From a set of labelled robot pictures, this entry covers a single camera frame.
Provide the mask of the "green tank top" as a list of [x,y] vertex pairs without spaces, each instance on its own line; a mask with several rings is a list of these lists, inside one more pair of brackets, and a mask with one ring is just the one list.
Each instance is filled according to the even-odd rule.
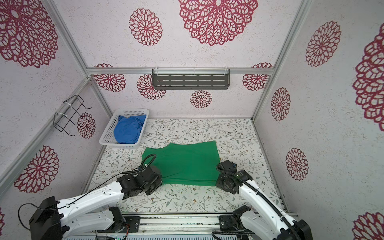
[[220,163],[216,141],[146,148],[142,159],[152,154],[156,159],[151,166],[161,172],[164,185],[214,186],[220,175],[216,169]]

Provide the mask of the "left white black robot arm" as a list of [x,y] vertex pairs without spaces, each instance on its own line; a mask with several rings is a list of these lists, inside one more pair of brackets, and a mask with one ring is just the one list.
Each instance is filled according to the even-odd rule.
[[87,194],[62,200],[49,197],[29,220],[31,238],[62,240],[91,231],[119,232],[127,222],[117,204],[140,193],[151,195],[161,184],[161,172],[147,166]]

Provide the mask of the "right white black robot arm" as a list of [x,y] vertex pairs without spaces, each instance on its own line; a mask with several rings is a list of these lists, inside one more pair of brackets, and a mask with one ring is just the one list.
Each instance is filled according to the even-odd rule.
[[220,231],[213,231],[212,236],[236,235],[248,239],[255,235],[260,240],[312,240],[310,226],[304,220],[295,220],[268,198],[252,176],[245,170],[237,170],[237,165],[225,161],[216,169],[220,173],[216,186],[231,194],[239,194],[248,201],[233,211],[231,215],[219,216]]

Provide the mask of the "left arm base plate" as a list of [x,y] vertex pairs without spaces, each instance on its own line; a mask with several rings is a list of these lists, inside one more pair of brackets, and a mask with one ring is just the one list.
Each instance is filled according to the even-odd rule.
[[106,230],[97,230],[98,234],[101,233],[137,233],[140,226],[141,217],[139,216],[128,216],[124,217],[124,221],[115,221]]

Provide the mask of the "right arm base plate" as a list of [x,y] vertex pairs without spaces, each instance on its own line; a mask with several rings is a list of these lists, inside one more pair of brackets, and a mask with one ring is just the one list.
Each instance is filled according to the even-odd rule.
[[232,215],[220,215],[219,224],[221,232],[238,232],[237,222]]

